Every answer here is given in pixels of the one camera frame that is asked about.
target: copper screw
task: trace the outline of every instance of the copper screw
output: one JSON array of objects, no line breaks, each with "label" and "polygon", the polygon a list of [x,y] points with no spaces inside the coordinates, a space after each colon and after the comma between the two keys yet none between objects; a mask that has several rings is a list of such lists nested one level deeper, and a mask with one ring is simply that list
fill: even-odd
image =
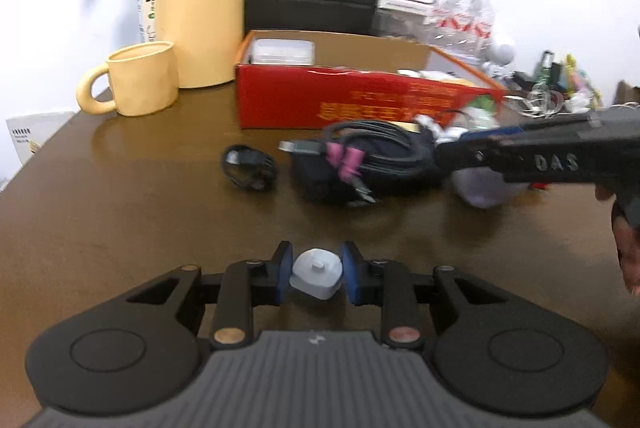
[{"label": "copper screw", "polygon": [[394,327],[389,331],[389,339],[396,343],[413,343],[420,338],[420,331],[414,327]]},{"label": "copper screw", "polygon": [[213,333],[213,339],[223,345],[235,345],[244,340],[245,333],[237,327],[224,327]]}]

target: red box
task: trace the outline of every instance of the red box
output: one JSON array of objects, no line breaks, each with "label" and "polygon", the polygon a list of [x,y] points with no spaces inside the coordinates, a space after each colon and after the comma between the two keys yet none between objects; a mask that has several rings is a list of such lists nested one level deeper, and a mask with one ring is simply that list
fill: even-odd
[{"label": "red box", "polygon": [[[251,46],[259,38],[308,40],[314,66],[254,65]],[[411,78],[398,69],[455,72],[469,85]],[[488,95],[500,102],[497,82],[440,49],[393,38],[321,31],[251,31],[236,67],[240,126],[262,129],[321,129],[332,121],[412,121],[417,114],[451,118]]]}]

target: ribbed gray surface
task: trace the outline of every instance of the ribbed gray surface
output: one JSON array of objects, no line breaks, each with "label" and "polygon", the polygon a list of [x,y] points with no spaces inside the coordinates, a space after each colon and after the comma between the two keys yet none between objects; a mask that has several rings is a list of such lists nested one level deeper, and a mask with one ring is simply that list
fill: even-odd
[{"label": "ribbed gray surface", "polygon": [[420,356],[369,332],[264,332],[217,352],[185,391],[151,410],[78,418],[44,410],[30,428],[602,428],[588,411],[510,420],[462,403]]}]

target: plastic water bottle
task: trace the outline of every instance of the plastic water bottle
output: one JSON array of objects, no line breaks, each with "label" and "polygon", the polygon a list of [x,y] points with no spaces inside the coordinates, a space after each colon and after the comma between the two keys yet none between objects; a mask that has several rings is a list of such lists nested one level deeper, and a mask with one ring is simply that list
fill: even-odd
[{"label": "plastic water bottle", "polygon": [[450,11],[445,26],[446,47],[466,52],[468,32],[472,23],[472,17],[469,14],[469,0],[447,0],[446,7]]},{"label": "plastic water bottle", "polygon": [[495,12],[491,0],[471,0],[469,12],[473,17],[470,27],[470,52],[479,52],[488,43],[494,28]]},{"label": "plastic water bottle", "polygon": [[429,44],[452,49],[456,41],[453,18],[460,13],[468,0],[439,0],[434,4],[431,15],[425,19],[425,24],[430,28]]},{"label": "plastic water bottle", "polygon": [[435,0],[430,12],[424,17],[418,37],[422,43],[444,46],[444,28],[450,14],[445,2],[446,0]]}]

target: finger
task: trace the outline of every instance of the finger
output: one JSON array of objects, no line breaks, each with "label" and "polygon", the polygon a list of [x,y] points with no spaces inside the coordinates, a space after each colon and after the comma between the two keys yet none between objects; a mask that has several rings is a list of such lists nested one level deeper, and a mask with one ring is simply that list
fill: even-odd
[{"label": "finger", "polygon": [[616,240],[616,246],[623,254],[629,256],[634,241],[634,231],[624,217],[616,217],[613,220],[613,238]]},{"label": "finger", "polygon": [[595,194],[598,201],[606,201],[607,199],[610,199],[614,193],[615,192],[604,188],[604,186],[596,185]]},{"label": "finger", "polygon": [[620,254],[620,269],[629,293],[640,295],[640,235],[624,217],[613,220],[613,236]]},{"label": "finger", "polygon": [[640,257],[623,255],[620,258],[620,269],[625,287],[634,296],[640,295]]}]

